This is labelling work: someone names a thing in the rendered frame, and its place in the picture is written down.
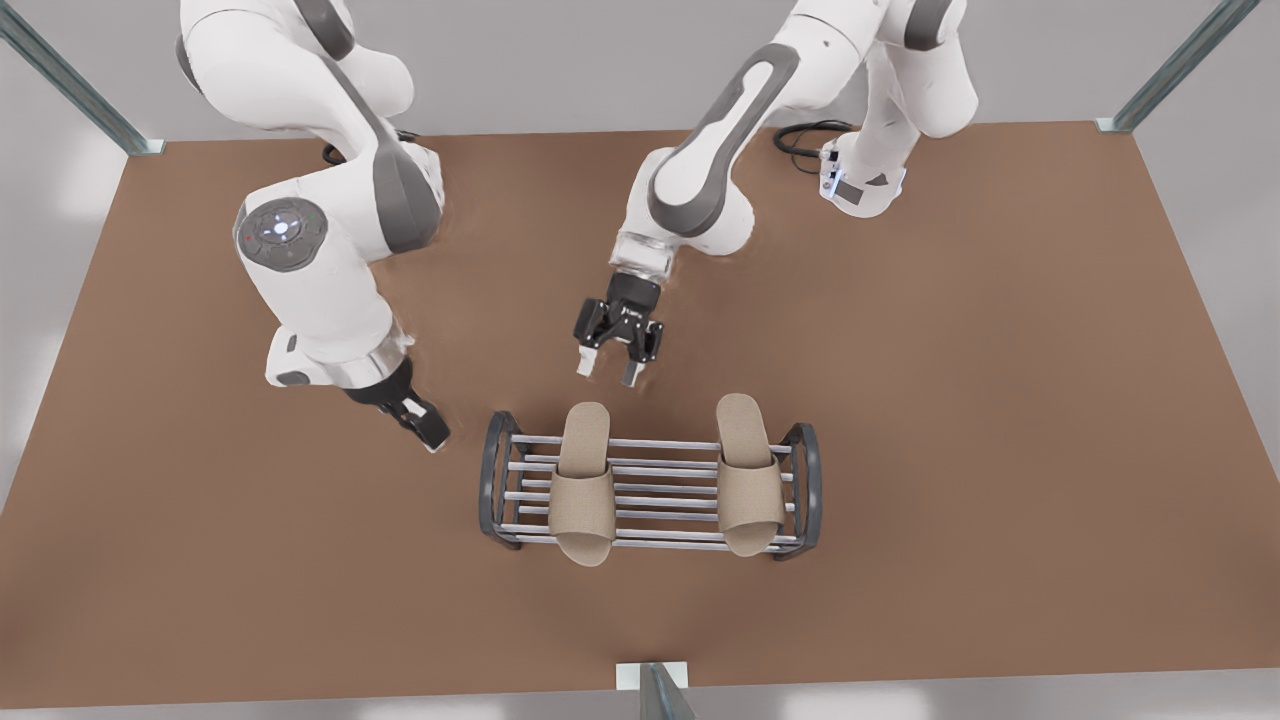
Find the silver frame post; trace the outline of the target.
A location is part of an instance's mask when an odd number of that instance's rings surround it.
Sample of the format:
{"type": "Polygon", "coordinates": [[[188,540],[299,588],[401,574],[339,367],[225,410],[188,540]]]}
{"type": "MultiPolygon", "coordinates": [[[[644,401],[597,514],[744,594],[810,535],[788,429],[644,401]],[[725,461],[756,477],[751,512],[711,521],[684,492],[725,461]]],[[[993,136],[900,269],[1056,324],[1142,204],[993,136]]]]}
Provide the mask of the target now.
{"type": "Polygon", "coordinates": [[[143,137],[8,0],[0,0],[0,38],[127,155],[163,154],[163,140],[143,137]]]}
{"type": "Polygon", "coordinates": [[[1112,117],[1094,119],[1096,129],[1101,135],[1132,135],[1262,1],[1220,0],[1112,117]]]}
{"type": "Polygon", "coordinates": [[[639,692],[639,720],[698,720],[684,693],[689,688],[685,661],[616,664],[614,685],[639,692]]]}

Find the dark metal shoe rack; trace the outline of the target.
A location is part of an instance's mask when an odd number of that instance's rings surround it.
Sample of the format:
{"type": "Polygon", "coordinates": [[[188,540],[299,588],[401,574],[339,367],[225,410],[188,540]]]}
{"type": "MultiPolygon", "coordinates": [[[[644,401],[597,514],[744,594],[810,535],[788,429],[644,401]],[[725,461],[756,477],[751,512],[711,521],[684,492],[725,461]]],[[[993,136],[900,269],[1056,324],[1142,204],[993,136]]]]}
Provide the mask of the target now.
{"type": "MultiPolygon", "coordinates": [[[[526,433],[509,411],[493,413],[483,446],[477,521],[484,536],[509,548],[553,544],[552,473],[562,438],[526,433]]],[[[611,439],[616,547],[726,551],[718,530],[716,442],[611,439]]],[[[780,465],[783,521],[765,552],[776,560],[818,546],[823,478],[813,425],[796,423],[771,452],[780,465]]]]}

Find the beige open-toe slipper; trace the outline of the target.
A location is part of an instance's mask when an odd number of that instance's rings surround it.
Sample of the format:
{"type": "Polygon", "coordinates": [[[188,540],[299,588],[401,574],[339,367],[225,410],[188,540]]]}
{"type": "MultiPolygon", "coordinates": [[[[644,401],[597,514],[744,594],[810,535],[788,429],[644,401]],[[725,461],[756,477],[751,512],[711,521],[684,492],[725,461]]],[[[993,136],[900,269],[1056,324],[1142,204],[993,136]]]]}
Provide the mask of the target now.
{"type": "Polygon", "coordinates": [[[564,556],[585,568],[602,565],[616,539],[609,441],[608,410],[598,402],[575,405],[550,480],[548,528],[564,556]]]}
{"type": "Polygon", "coordinates": [[[730,551],[763,553],[785,524],[778,460],[762,410],[749,395],[731,393],[716,407],[719,433],[717,518],[730,551]]]}

